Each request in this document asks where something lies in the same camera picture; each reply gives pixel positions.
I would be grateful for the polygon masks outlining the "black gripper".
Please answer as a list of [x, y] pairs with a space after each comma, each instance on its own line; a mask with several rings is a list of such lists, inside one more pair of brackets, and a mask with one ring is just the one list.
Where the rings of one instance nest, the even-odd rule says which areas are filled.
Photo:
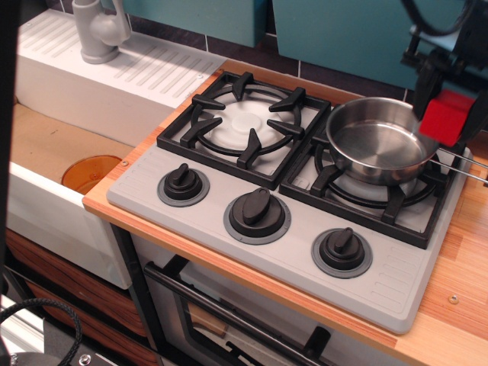
[[[401, 63], [417, 71], [414, 114], [418, 120], [423, 119], [430, 101], [441, 91], [442, 71], [450, 83], [480, 92], [470, 107], [459, 138], [460, 143], [471, 141], [487, 124], [487, 16], [474, 14], [460, 30], [447, 35], [432, 36], [418, 25], [410, 28], [410, 34]], [[427, 55], [419, 51], [421, 42], [433, 46], [438, 53]]]

